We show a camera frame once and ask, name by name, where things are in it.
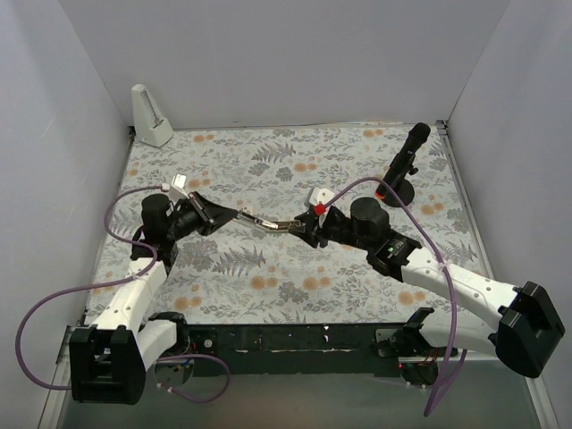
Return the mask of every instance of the black microphone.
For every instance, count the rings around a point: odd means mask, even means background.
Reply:
[[[413,175],[418,172],[417,168],[413,166],[415,152],[427,141],[430,133],[431,128],[429,128],[429,125],[426,123],[420,122],[413,127],[405,140],[405,144],[400,152],[395,155],[393,161],[391,161],[390,169],[385,174],[385,177],[383,177],[383,181],[397,192],[406,206],[413,201],[415,190],[413,189],[413,185],[405,180],[405,176],[408,173]],[[393,195],[390,194],[382,184],[375,190],[375,195],[388,206],[400,206]]]

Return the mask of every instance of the floral patterned table surface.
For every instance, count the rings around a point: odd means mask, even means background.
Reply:
[[[136,143],[122,190],[187,176],[187,190],[230,207],[248,207],[269,219],[301,214],[313,187],[341,189],[351,181],[383,173],[410,127],[297,128],[291,130],[178,131],[165,146]],[[414,216],[446,259],[482,270],[442,143],[435,128],[417,153],[419,173],[411,179]],[[336,206],[372,196],[375,183],[360,185]],[[132,236],[140,225],[143,194],[125,198],[113,227]],[[386,207],[391,225],[420,239],[400,209]],[[179,242],[177,263],[156,293],[147,315],[175,310],[189,323],[401,322],[421,306],[449,320],[449,302],[418,287],[376,273],[361,250],[330,243],[314,249],[289,235],[270,236],[230,223],[208,237]],[[130,248],[110,237],[97,265],[96,281],[123,277]],[[114,288],[93,290],[86,323],[105,308]],[[459,311],[459,321],[473,318]]]

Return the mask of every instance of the wall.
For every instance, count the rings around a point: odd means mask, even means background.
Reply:
[[[512,0],[450,118],[479,230],[502,281],[545,286],[568,328],[543,378],[572,427],[572,4]]]
[[[17,366],[17,324],[48,293],[88,281],[127,128],[56,0],[0,0],[0,32],[0,425],[28,429],[47,391]],[[45,381],[81,300],[54,301],[24,332]]]
[[[448,118],[509,0],[60,0],[123,118],[175,128]]]

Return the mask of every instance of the floor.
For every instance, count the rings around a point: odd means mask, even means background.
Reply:
[[[187,190],[230,207],[247,207],[269,219],[291,219],[304,212],[313,187],[341,189],[367,175],[383,176],[400,150],[409,126],[338,127],[277,130],[179,131],[161,148],[135,144],[122,190],[170,182],[187,175]],[[415,217],[447,259],[481,272],[442,143],[433,129],[418,151],[419,173],[411,181]],[[373,196],[376,184],[364,184],[337,206],[349,212],[351,201]],[[131,236],[140,225],[141,194],[125,198],[113,227]],[[392,226],[419,240],[400,209],[389,208]],[[176,310],[197,324],[401,322],[417,307],[430,306],[450,320],[445,299],[417,287],[383,278],[366,263],[365,252],[330,243],[313,249],[292,236],[269,236],[231,223],[209,237],[180,242],[175,268],[158,291],[148,313]],[[129,246],[107,240],[96,280],[125,275]],[[114,288],[93,290],[86,323],[105,308]],[[470,324],[467,311],[459,325]]]

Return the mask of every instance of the table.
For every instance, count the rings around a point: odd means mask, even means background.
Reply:
[[[187,175],[187,190],[229,207],[247,207],[271,220],[304,210],[313,187],[333,191],[384,171],[400,150],[410,126],[323,127],[273,130],[177,131],[163,147],[135,143],[121,190],[170,182]],[[446,259],[480,272],[467,214],[435,128],[417,153],[419,173],[410,179],[410,206]],[[351,201],[373,196],[377,183],[353,189],[336,206],[349,213]],[[144,194],[118,204],[113,228],[131,237],[140,226]],[[385,207],[396,230],[421,240],[401,209]],[[428,291],[383,278],[366,253],[330,243],[314,249],[289,235],[271,236],[230,223],[215,234],[192,234],[179,243],[169,278],[147,315],[182,312],[193,324],[279,324],[403,322],[421,306],[450,320],[450,304]],[[110,237],[97,264],[96,280],[123,277],[130,247]],[[114,288],[92,290],[86,323],[106,307]],[[459,324],[474,316],[459,310]]]

